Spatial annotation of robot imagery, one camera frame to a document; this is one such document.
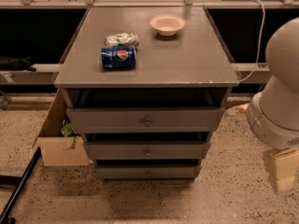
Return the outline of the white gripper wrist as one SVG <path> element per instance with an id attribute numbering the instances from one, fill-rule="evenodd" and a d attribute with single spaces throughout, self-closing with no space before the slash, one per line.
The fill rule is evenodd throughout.
<path id="1" fill-rule="evenodd" d="M 285 96 L 269 101 L 265 91 L 255 94 L 246 110 L 252 133 L 271 148 L 264 153 L 264 166 L 275 192 L 294 187 L 299 168 L 298 98 Z"/>

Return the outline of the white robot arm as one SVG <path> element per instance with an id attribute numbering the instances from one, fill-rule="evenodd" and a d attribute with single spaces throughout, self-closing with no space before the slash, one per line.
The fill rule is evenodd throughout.
<path id="1" fill-rule="evenodd" d="M 271 149 L 269 179 L 277 192 L 294 186 L 299 162 L 299 19 L 286 22 L 269 39 L 265 60 L 271 77 L 255 94 L 246 115 L 252 133 Z"/>

